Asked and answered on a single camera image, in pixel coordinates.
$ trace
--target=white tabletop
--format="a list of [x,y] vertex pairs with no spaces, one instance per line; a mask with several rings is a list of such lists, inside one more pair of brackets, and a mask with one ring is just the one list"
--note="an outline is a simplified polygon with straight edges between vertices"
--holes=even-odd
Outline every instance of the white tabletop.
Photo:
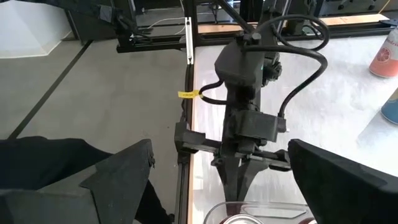
[[[287,149],[290,139],[299,138],[369,167],[398,176],[398,126],[379,113],[398,87],[398,78],[371,75],[368,66],[386,36],[333,39],[320,51],[329,62],[326,72],[301,91],[285,111],[289,133],[279,134],[277,143],[263,150]],[[308,47],[315,41],[295,42]],[[199,47],[195,53],[195,89],[218,81],[214,62],[223,46]],[[299,55],[281,54],[282,75],[261,91],[261,111],[276,115],[282,100],[319,66]],[[226,88],[208,90],[206,96],[224,100]],[[224,106],[197,98],[193,106],[193,129],[208,139],[221,140]],[[202,224],[206,213],[224,202],[224,193],[213,155],[198,152],[193,161],[192,223]],[[291,172],[265,170],[258,173],[246,201],[305,204]]]

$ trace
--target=white cable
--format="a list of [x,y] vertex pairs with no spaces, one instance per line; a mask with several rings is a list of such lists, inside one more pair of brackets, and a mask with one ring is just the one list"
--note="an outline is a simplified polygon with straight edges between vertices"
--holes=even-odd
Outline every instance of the white cable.
[[383,6],[382,9],[380,9],[380,11],[379,11],[378,14],[380,14],[380,13],[386,8],[386,6],[390,3],[390,1],[391,1],[391,0],[388,0],[388,1],[386,2],[386,4]]
[[176,32],[174,35],[177,35],[177,34],[181,33],[184,30],[185,30],[185,27],[183,27],[180,31]]
[[158,23],[160,23],[160,22],[162,22],[162,21],[176,20],[176,19],[185,19],[185,17],[161,19],[161,20],[155,22],[154,24],[150,25],[150,26],[147,27],[146,29],[150,29],[150,28],[152,28],[154,25],[156,25],[156,24],[158,24]]
[[182,11],[185,12],[184,3],[180,0]]
[[[207,13],[207,12],[203,12],[203,13],[198,13],[198,15],[213,15],[213,13]],[[167,19],[161,19],[157,22],[155,22],[154,24],[150,25],[149,27],[145,28],[145,29],[150,29],[152,28],[154,25],[163,22],[163,21],[169,21],[169,20],[177,20],[177,19],[185,19],[185,17],[179,17],[179,18],[167,18]]]

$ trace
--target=gray floor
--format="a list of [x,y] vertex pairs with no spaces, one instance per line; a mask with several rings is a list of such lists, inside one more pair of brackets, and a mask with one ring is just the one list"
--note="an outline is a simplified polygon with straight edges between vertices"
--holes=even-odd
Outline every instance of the gray floor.
[[[166,211],[173,213],[178,170],[174,125],[181,115],[177,91],[184,88],[185,53],[118,54],[116,45],[116,40],[92,43],[19,137],[82,138],[108,152],[152,139],[156,165],[150,180]],[[0,60],[0,105],[6,108],[0,114],[6,124],[0,125],[2,138],[80,48],[77,42],[64,42],[48,57]]]
[[7,138],[81,49],[62,42],[49,56],[0,59],[0,139]]

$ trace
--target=wooden edge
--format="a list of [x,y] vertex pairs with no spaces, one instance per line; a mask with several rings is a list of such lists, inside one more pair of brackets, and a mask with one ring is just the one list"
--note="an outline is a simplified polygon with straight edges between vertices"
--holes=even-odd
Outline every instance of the wooden edge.
[[[365,22],[377,22],[380,20],[389,19],[382,14],[371,14],[362,16],[342,16],[342,17],[327,17],[321,18],[329,26],[342,24],[360,24]],[[198,31],[200,34],[212,32],[231,32],[242,30],[238,25],[199,25]]]

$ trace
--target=black cable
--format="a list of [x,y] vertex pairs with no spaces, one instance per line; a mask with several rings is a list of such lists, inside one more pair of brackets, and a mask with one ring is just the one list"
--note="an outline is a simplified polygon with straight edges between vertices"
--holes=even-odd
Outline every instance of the black cable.
[[282,105],[280,106],[278,117],[283,118],[285,116],[285,109],[289,101],[301,90],[303,90],[306,86],[308,86],[311,82],[317,79],[327,68],[328,60],[320,53],[305,49],[302,47],[289,47],[289,46],[246,46],[242,49],[243,52],[283,52],[283,53],[292,53],[292,54],[299,54],[304,55],[310,58],[314,58],[318,62],[320,62],[320,68],[310,76],[310,78],[306,79],[303,83],[301,83],[298,87],[296,87],[293,91],[291,91],[283,101]]
[[121,22],[121,25],[125,29],[127,29],[134,35],[133,38],[129,39],[130,41],[134,42],[133,44],[135,44],[135,43],[151,44],[152,43],[152,38],[150,38],[149,36],[138,31],[137,24],[135,22],[131,21],[130,19],[125,18],[122,14],[120,14],[118,16],[117,20]]
[[283,43],[284,45],[286,45],[286,46],[288,46],[288,47],[295,47],[295,46],[289,44],[289,43],[282,37],[282,35],[281,35],[279,32],[277,32],[276,29],[274,29],[275,26],[273,26],[273,23],[279,22],[279,21],[285,21],[285,20],[308,20],[308,21],[313,22],[314,24],[320,26],[320,29],[319,29],[319,30],[321,30],[321,34],[322,34],[322,36],[323,36],[323,38],[324,38],[324,39],[323,39],[323,42],[322,42],[318,47],[315,47],[315,48],[313,48],[313,49],[311,49],[311,50],[316,50],[316,51],[317,51],[317,50],[320,50],[320,49],[324,48],[324,47],[329,43],[329,40],[330,40],[330,31],[329,31],[328,26],[327,26],[322,20],[320,20],[320,19],[318,19],[318,18],[316,18],[316,17],[313,17],[313,16],[306,16],[306,15],[299,15],[299,14],[292,14],[292,15],[286,15],[286,16],[279,16],[279,17],[270,19],[270,20],[264,22],[263,24],[259,25],[259,26],[257,27],[257,29],[255,30],[255,32],[261,33],[261,30],[262,30],[262,29],[264,29],[264,28],[267,27],[267,26],[271,26],[274,35],[277,37],[277,39],[278,39],[281,43]]
[[319,33],[322,33],[322,29],[316,25],[314,22],[310,21],[310,24],[313,28],[315,28]]
[[218,80],[218,82],[215,82],[215,83],[212,83],[212,84],[203,86],[203,87],[200,88],[200,90],[199,90],[199,96],[200,96],[200,98],[201,98],[204,102],[210,103],[210,104],[212,104],[212,105],[230,105],[231,103],[228,102],[228,101],[226,101],[226,100],[214,100],[214,99],[211,99],[211,98],[209,98],[209,97],[203,95],[203,92],[204,92],[204,91],[210,90],[210,89],[213,89],[213,88],[220,87],[223,83],[224,83],[223,80]]
[[318,38],[319,40],[323,40],[323,39],[324,39],[323,34],[321,33],[321,34],[319,35],[319,34],[318,34],[318,30],[317,30],[315,27],[310,26],[310,25],[306,25],[306,24],[303,25],[303,28],[304,28],[304,27],[310,29],[310,30],[313,32],[313,34],[315,35],[315,37]]
[[215,24],[218,24],[218,19],[217,19],[218,5],[217,5],[217,2],[211,2],[210,4],[211,4],[210,5],[210,9],[211,9],[211,13],[213,13]]

